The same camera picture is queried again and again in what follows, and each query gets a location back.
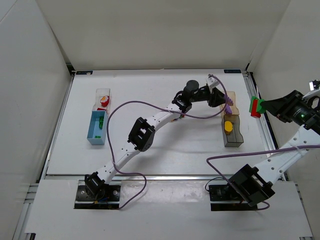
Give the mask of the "purple lego plate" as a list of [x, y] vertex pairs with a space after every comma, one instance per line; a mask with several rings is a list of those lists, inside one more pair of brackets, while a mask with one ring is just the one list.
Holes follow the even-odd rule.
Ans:
[[225, 95], [225, 96], [224, 96], [224, 99], [225, 99], [225, 103], [226, 103], [228, 106], [233, 106], [233, 105], [234, 105], [233, 100], [232, 100], [228, 95]]

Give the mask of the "red green top lego stack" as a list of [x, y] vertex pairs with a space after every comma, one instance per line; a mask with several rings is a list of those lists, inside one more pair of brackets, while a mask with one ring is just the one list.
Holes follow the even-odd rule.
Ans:
[[257, 98], [256, 96], [251, 97], [249, 107], [251, 117], [259, 119], [266, 112], [266, 109], [261, 105], [264, 101], [264, 99]]

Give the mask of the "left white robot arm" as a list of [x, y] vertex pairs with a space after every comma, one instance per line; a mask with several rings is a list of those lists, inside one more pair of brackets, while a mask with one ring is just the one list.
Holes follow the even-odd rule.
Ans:
[[207, 84], [199, 86], [196, 80], [189, 80], [184, 89], [179, 91], [166, 108], [159, 108], [155, 115], [139, 117], [128, 134], [128, 139], [118, 154], [111, 153], [111, 162], [104, 165], [92, 174], [84, 177], [85, 191], [95, 201], [108, 199], [111, 192], [109, 184], [116, 174], [124, 175], [121, 169], [139, 153], [147, 151], [153, 144], [156, 132], [182, 116], [188, 116], [192, 104], [207, 102], [208, 106], [215, 108], [233, 105], [226, 89], [219, 90], [221, 81], [210, 76]]

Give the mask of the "yellow purple green lego stack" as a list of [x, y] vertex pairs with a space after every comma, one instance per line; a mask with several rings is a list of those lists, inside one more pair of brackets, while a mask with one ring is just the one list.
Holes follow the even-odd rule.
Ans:
[[179, 120], [181, 120], [181, 119], [183, 119], [184, 117], [185, 117], [185, 115], [183, 115], [183, 114], [173, 114], [173, 115], [171, 115], [170, 116], [171, 117], [171, 119], [170, 119], [170, 123], [173, 123], [173, 122], [176, 122], [176, 121], [179, 121]]

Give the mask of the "red flower lego piece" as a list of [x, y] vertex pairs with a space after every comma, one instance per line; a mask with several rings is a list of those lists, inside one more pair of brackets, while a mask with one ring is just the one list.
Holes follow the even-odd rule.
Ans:
[[109, 102], [110, 102], [110, 97], [108, 95], [105, 95], [100, 99], [100, 104], [104, 108], [106, 108], [109, 105]]

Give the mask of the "purple lego piece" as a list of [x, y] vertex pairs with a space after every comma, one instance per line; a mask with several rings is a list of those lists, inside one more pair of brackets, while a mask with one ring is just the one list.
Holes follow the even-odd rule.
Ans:
[[232, 115], [233, 114], [233, 111], [231, 109], [231, 107], [229, 105], [227, 105], [224, 109], [224, 114], [225, 115]]

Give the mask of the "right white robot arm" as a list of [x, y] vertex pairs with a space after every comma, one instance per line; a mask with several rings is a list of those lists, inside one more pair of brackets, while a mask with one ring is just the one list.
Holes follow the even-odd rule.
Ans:
[[298, 131], [269, 158], [251, 167], [246, 164], [229, 180], [230, 185], [249, 206], [255, 206], [274, 195], [272, 186], [290, 166], [310, 150], [320, 146], [320, 107], [312, 107], [320, 91], [303, 95], [297, 90], [288, 95], [262, 101], [261, 107], [284, 123], [294, 122]]

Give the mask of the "yellow round lego brick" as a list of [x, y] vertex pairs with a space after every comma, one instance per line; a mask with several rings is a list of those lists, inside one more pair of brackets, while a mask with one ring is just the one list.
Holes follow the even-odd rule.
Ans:
[[224, 132], [226, 134], [230, 134], [233, 131], [233, 123], [231, 121], [226, 120], [224, 122]]

